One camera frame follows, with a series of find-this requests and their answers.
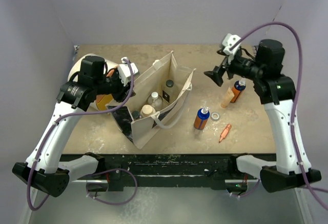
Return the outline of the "canvas tote bag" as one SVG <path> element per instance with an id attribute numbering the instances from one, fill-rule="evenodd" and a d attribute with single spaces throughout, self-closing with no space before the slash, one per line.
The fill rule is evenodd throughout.
<path id="1" fill-rule="evenodd" d="M 172 52 L 134 82 L 134 96 L 112 117 L 121 133 L 138 149 L 161 129 L 176 125 L 192 91 L 194 69 L 177 63 Z"/>

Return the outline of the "white bottle beige cap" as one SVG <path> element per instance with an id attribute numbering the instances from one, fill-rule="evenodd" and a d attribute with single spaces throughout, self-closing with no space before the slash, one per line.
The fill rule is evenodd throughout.
<path id="1" fill-rule="evenodd" d="M 142 118 L 149 117 L 155 113 L 156 113 L 156 110 L 151 105 L 144 105 L 140 111 Z"/>

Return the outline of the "small clear bottle white cap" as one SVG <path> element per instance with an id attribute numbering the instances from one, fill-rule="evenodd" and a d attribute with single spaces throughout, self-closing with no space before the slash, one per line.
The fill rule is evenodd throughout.
<path id="1" fill-rule="evenodd" d="M 154 107 L 156 111 L 160 111 L 162 109 L 163 101 L 162 97 L 157 92 L 152 92 L 147 100 L 148 105 Z"/>

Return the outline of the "clear square bottle dark cap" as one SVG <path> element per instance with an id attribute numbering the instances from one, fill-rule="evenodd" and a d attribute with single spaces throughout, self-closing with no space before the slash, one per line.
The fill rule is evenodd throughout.
<path id="1" fill-rule="evenodd" d="M 173 80 L 168 79 L 162 86 L 162 98 L 168 104 L 171 104 L 177 99 L 178 89 Z"/>

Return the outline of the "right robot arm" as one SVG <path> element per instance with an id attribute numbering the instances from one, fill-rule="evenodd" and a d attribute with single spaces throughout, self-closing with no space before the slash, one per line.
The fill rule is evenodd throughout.
<path id="1" fill-rule="evenodd" d="M 242 56 L 239 36 L 227 34 L 218 51 L 224 60 L 208 76 L 222 86 L 223 74 L 229 79 L 234 75 L 249 79 L 269 118 L 275 148 L 276 161 L 258 159 L 248 153 L 233 155 L 228 165 L 232 178 L 245 173 L 260 179 L 269 193 L 302 187 L 306 182 L 322 179 L 321 172 L 313 169 L 303 147 L 297 115 L 292 111 L 296 101 L 296 88 L 290 77 L 281 73 L 285 49 L 281 42 L 263 39 L 255 57 Z"/>

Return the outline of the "orange bottle blue pump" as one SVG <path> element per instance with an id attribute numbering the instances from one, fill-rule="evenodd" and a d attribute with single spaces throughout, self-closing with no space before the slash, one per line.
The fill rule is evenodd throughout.
<path id="1" fill-rule="evenodd" d="M 199 109 L 194 121 L 194 128 L 197 130 L 203 130 L 207 124 L 209 117 L 210 112 L 208 107 L 203 107 Z"/>

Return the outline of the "small square bottle dark cap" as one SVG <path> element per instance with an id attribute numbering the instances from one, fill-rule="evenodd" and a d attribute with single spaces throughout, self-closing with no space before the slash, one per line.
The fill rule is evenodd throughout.
<path id="1" fill-rule="evenodd" d="M 131 114 L 132 114 L 132 118 L 134 120 L 138 120 L 138 119 L 141 118 L 141 114 L 140 114 L 140 112 L 138 110 L 134 110 Z"/>

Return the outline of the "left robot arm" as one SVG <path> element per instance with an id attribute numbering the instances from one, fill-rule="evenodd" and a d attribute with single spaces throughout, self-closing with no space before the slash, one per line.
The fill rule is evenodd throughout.
<path id="1" fill-rule="evenodd" d="M 139 70 L 127 57 L 113 68 L 97 55 L 86 55 L 79 64 L 61 86 L 52 117 L 37 146 L 25 162 L 13 166 L 13 174 L 27 185 L 28 197 L 32 188 L 58 197 L 72 181 L 87 175 L 100 179 L 105 174 L 105 159 L 94 153 L 67 162 L 60 158 L 75 126 L 82 116 L 89 115 L 87 109 L 97 96 L 112 95 L 119 105 L 109 111 L 118 110 L 131 97 Z"/>

